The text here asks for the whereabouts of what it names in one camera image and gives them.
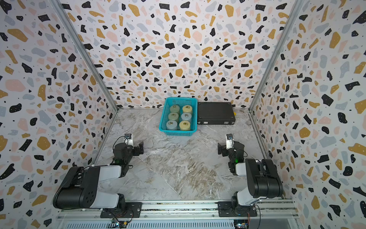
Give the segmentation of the blue-grey canister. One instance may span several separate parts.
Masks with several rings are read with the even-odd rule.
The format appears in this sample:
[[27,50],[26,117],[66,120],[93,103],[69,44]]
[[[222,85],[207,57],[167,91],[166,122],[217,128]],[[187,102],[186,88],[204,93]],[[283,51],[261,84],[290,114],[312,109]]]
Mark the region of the blue-grey canister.
[[175,120],[169,120],[166,123],[166,129],[167,130],[178,130],[178,123]]
[[182,121],[188,121],[188,122],[192,122],[192,114],[191,113],[182,113],[181,114],[181,119]]

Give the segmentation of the green canister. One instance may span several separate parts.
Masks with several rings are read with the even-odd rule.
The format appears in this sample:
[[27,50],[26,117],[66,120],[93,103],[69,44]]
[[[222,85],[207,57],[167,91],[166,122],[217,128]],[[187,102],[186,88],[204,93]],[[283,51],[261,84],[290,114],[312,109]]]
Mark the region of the green canister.
[[168,120],[173,120],[173,121],[179,122],[179,118],[180,118],[180,115],[177,112],[171,112],[168,115]]
[[170,107],[170,112],[171,113],[178,113],[178,114],[180,114],[180,107],[178,105],[172,105]]

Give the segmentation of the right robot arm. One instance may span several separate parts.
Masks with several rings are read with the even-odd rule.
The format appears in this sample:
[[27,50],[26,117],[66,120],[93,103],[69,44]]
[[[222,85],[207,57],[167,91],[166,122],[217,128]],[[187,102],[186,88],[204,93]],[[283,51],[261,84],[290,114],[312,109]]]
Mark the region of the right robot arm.
[[217,145],[218,154],[228,157],[228,168],[234,176],[246,177],[247,187],[231,198],[231,209],[253,206],[262,199],[283,195],[282,181],[270,159],[249,158],[244,144],[229,139],[225,145]]

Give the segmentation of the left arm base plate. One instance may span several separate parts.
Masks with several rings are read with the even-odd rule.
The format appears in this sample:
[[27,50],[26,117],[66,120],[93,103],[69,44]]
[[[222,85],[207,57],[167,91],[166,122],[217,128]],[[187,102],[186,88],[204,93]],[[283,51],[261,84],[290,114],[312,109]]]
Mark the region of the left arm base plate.
[[139,218],[141,214],[142,202],[126,202],[121,207],[113,209],[103,209],[100,218],[114,219],[114,218]]

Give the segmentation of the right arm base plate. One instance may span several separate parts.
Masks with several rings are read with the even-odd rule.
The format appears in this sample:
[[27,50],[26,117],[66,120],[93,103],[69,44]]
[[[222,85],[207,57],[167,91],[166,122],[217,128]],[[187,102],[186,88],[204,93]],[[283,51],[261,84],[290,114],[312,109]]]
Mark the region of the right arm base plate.
[[257,217],[254,206],[234,206],[230,201],[219,201],[217,203],[219,217]]

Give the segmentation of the yellow canister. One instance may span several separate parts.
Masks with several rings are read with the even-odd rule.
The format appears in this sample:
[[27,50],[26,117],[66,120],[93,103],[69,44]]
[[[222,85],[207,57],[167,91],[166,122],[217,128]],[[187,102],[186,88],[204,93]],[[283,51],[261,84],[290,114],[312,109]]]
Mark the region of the yellow canister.
[[190,114],[192,114],[193,113],[193,107],[190,106],[190,105],[184,105],[182,107],[182,112],[183,113],[190,113]]
[[190,131],[191,130],[191,123],[187,120],[183,120],[179,123],[179,128],[182,131]]

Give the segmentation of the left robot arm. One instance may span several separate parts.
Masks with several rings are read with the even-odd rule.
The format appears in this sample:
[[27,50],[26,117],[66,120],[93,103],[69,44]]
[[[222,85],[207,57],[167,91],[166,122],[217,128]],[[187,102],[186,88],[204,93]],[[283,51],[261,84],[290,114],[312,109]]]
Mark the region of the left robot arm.
[[111,164],[72,167],[53,197],[53,206],[61,210],[110,209],[125,212],[124,195],[99,191],[98,185],[102,181],[126,176],[132,158],[143,153],[143,142],[136,147],[122,142],[113,147]]

